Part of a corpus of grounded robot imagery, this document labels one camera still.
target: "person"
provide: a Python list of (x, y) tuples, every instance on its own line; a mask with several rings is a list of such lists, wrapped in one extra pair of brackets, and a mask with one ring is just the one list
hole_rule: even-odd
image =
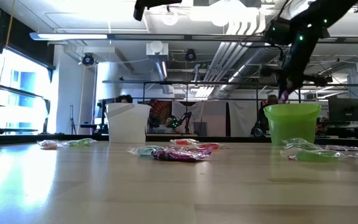
[(258, 120), (256, 121), (254, 127), (251, 129), (251, 135), (255, 136), (255, 131), (257, 129), (262, 130), (263, 133), (266, 133), (266, 131), (269, 130), (269, 122), (265, 115), (264, 109), (266, 106), (276, 105), (277, 103), (278, 103), (277, 96), (275, 96), (275, 95), (268, 96), (267, 104), (259, 109)]
[(133, 101), (134, 101), (134, 99), (132, 98), (131, 95), (118, 96), (118, 102), (119, 103), (132, 103)]

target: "computer monitor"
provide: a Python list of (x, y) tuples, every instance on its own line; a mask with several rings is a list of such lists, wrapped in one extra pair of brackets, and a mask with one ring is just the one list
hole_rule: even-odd
[(358, 99), (328, 98), (330, 121), (358, 121)]

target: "wooden table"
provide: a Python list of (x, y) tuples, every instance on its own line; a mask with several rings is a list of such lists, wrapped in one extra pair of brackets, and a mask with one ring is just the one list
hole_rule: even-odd
[(0, 223), (358, 223), (358, 161), (297, 162), (269, 144), (225, 145), (199, 163), (108, 142), (1, 146)]

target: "white bucket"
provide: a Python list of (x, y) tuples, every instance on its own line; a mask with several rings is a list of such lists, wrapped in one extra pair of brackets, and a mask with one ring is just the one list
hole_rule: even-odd
[(106, 105), (109, 140), (114, 143), (144, 143), (151, 107), (132, 103)]

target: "green bucket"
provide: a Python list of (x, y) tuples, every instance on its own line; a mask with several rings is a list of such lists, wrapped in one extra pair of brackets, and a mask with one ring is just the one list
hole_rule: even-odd
[(320, 105), (282, 104), (267, 106), (264, 110), (274, 146), (282, 146), (283, 140), (291, 138), (314, 142)]

